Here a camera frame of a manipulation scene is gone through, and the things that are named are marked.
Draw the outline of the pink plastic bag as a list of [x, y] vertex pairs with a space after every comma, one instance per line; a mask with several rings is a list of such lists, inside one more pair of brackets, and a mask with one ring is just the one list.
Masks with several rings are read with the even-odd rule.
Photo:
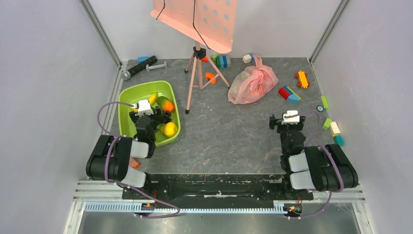
[[233, 80], [228, 91], [228, 101], [233, 104], [250, 104], [258, 101], [279, 83], [273, 69], [253, 55], [255, 65], [246, 67]]

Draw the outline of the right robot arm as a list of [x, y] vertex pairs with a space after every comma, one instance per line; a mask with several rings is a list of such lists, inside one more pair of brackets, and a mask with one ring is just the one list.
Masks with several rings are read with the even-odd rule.
[[338, 192], [357, 187], [358, 174], [340, 145], [305, 145], [304, 122], [304, 116], [269, 118], [269, 128], [280, 135], [280, 165], [286, 172], [282, 195], [294, 199], [301, 190]]

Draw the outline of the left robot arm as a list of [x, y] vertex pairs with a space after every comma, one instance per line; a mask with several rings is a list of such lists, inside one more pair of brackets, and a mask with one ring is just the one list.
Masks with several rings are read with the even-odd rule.
[[156, 148], [158, 125], [172, 122], [171, 112], [162, 111], [159, 106], [152, 108], [152, 111], [149, 115], [129, 112], [137, 130], [133, 137], [122, 136], [114, 141], [114, 136], [101, 135], [87, 161], [86, 175], [92, 179], [134, 187], [134, 192], [140, 198], [150, 197], [153, 185], [146, 181], [149, 175], [131, 168], [129, 163], [135, 158], [151, 158]]

